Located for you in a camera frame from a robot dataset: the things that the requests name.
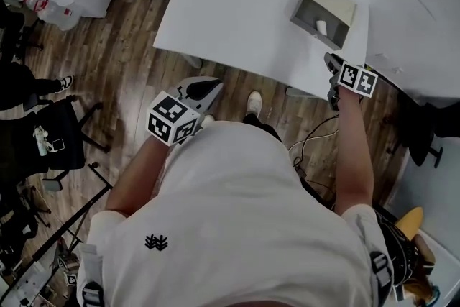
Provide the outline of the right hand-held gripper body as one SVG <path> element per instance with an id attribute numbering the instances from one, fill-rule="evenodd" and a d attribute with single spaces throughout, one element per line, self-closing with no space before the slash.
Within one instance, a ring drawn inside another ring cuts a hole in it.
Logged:
<path id="1" fill-rule="evenodd" d="M 332 74 L 329 80 L 331 88 L 328 92 L 328 101 L 333 110 L 338 110 L 339 86 L 354 92 L 361 97 L 371 98 L 377 85 L 377 74 L 363 67 L 353 66 L 342 62 L 341 71 Z"/>

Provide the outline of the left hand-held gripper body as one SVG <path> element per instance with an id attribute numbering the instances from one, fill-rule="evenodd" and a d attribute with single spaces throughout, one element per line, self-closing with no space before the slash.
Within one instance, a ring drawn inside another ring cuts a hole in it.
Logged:
<path id="1" fill-rule="evenodd" d="M 206 108 L 202 88 L 179 88 L 176 92 L 159 92 L 147 109 L 147 131 L 168 147 L 198 131 Z"/>

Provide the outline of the grey box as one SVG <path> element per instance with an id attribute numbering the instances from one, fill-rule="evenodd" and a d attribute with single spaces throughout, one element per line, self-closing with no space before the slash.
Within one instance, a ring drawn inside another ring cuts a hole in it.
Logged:
<path id="1" fill-rule="evenodd" d="M 290 21 L 332 50 L 343 48 L 352 26 L 357 4 L 352 0 L 299 0 Z M 321 35 L 316 22 L 324 20 L 328 36 Z"/>

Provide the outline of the person's right forearm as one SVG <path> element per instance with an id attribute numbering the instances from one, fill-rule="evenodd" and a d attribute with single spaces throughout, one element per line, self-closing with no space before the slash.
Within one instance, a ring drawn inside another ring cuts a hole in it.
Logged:
<path id="1" fill-rule="evenodd" d="M 335 204 L 339 215 L 355 205 L 372 205 L 374 172 L 359 99 L 355 92 L 339 87 Z"/>

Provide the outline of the person's left forearm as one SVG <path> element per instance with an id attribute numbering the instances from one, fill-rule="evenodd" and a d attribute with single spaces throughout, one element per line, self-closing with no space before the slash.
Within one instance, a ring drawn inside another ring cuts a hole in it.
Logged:
<path id="1" fill-rule="evenodd" d="M 133 215 L 152 197 L 169 147 L 149 136 L 111 189 L 105 209 L 125 217 Z"/>

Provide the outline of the person's black trousers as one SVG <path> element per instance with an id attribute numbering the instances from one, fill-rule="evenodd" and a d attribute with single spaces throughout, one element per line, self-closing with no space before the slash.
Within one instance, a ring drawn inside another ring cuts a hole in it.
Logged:
<path id="1" fill-rule="evenodd" d="M 252 125 L 254 127 L 257 127 L 259 129 L 271 134 L 278 141 L 280 141 L 280 142 L 282 141 L 280 136 L 275 131 L 275 129 L 273 127 L 271 127 L 269 124 L 262 123 L 255 113 L 247 113 L 247 115 L 243 118 L 242 122 L 244 124 L 248 124 L 248 125 Z"/>

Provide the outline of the white table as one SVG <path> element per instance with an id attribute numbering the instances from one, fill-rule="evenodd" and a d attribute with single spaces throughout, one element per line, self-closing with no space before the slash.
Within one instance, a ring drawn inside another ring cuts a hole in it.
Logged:
<path id="1" fill-rule="evenodd" d="M 170 0 L 155 38 L 158 49 L 211 60 L 272 78 L 325 98 L 329 47 L 290 21 L 299 0 Z M 369 7 L 356 12 L 339 55 L 362 65 L 367 54 Z"/>

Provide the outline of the black office chair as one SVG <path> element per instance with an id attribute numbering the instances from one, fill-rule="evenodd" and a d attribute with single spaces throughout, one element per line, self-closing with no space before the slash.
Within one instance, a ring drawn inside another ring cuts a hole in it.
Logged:
<path id="1" fill-rule="evenodd" d="M 435 158 L 434 168 L 439 166 L 443 148 L 432 147 L 434 137 L 460 138 L 460 101 L 447 107 L 432 104 L 412 104 L 405 120 L 406 146 L 417 166 L 421 166 L 428 154 Z"/>

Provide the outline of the person's white shirt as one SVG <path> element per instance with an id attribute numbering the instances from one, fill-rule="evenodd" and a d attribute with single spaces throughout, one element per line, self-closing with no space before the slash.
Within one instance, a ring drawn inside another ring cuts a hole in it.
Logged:
<path id="1" fill-rule="evenodd" d="M 133 215 L 94 215 L 88 243 L 78 287 L 95 277 L 103 307 L 381 307 L 393 282 L 374 210 L 328 210 L 280 141 L 237 122 L 183 144 Z"/>

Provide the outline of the black swivel chair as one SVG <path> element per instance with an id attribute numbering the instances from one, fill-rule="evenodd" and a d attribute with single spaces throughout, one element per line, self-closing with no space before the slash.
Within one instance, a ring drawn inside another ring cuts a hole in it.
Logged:
<path id="1" fill-rule="evenodd" d="M 76 101 L 76 96 L 71 95 L 47 105 L 32 115 L 33 130 L 30 134 L 34 146 L 27 148 L 24 152 L 26 167 L 22 172 L 25 178 L 38 173 L 47 173 L 49 170 L 57 170 L 60 172 L 59 175 L 54 178 L 45 178 L 43 181 L 45 184 L 61 187 L 62 179 L 71 170 L 79 170 L 84 167 L 86 157 L 83 144 L 85 142 L 104 153 L 110 151 L 109 145 L 101 145 L 83 132 L 85 124 L 96 111 L 103 108 L 103 104 L 101 102 L 94 104 L 83 118 L 78 119 L 73 108 L 74 101 Z M 39 154 L 37 141 L 33 137 L 34 130 L 38 126 L 42 126 L 48 132 L 48 153 L 44 157 Z M 51 143 L 57 139 L 63 139 L 65 149 L 51 152 Z"/>

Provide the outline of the white and green bottle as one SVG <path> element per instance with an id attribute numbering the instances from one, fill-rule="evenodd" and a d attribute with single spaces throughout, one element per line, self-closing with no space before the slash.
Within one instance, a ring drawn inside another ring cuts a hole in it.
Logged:
<path id="1" fill-rule="evenodd" d="M 44 157 L 48 153 L 47 149 L 47 136 L 48 132 L 42 128 L 42 126 L 38 126 L 34 129 L 33 137 L 37 141 L 37 147 L 39 150 L 39 154 Z"/>

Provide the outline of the black metal stand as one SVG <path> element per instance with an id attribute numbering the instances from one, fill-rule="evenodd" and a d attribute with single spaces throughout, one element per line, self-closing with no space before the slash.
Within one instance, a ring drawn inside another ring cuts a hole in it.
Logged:
<path id="1" fill-rule="evenodd" d="M 9 296 L 9 294 L 13 291 L 16 285 L 19 283 L 20 279 L 27 273 L 27 271 L 37 262 L 39 261 L 45 253 L 51 248 L 51 246 L 56 243 L 59 238 L 61 238 L 64 233 L 68 232 L 72 225 L 74 225 L 77 220 L 82 219 L 86 216 L 89 209 L 107 192 L 109 192 L 113 186 L 110 182 L 105 179 L 102 174 L 97 170 L 100 165 L 97 162 L 92 162 L 87 165 L 87 167 L 91 170 L 93 174 L 95 174 L 104 184 L 104 187 L 95 195 L 93 196 L 87 203 L 85 203 L 76 213 L 74 213 L 33 255 L 31 261 L 24 266 L 18 273 L 17 278 L 12 282 L 12 284 L 3 292 L 0 296 L 0 307 L 6 307 L 4 305 L 4 301 Z"/>

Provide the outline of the yellow seat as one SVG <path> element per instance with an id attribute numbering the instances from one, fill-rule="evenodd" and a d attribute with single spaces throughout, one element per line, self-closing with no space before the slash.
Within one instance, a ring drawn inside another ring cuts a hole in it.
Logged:
<path id="1" fill-rule="evenodd" d="M 398 219 L 395 226 L 412 241 L 423 223 L 423 208 L 417 206 Z"/>

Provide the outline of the black backpack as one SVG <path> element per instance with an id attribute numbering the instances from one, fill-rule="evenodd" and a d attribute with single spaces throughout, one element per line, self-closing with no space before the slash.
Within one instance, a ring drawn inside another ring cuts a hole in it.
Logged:
<path id="1" fill-rule="evenodd" d="M 387 251 L 394 270 L 394 285 L 402 285 L 413 274 L 418 259 L 415 245 L 385 217 L 377 214 Z"/>

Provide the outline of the unused gripper device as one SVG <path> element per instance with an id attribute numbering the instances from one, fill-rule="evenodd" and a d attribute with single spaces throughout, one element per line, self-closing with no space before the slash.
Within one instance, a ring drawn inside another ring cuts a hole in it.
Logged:
<path id="1" fill-rule="evenodd" d="M 67 286 L 77 285 L 77 274 L 80 267 L 79 259 L 75 253 L 64 252 L 57 256 L 57 264 L 63 271 Z"/>

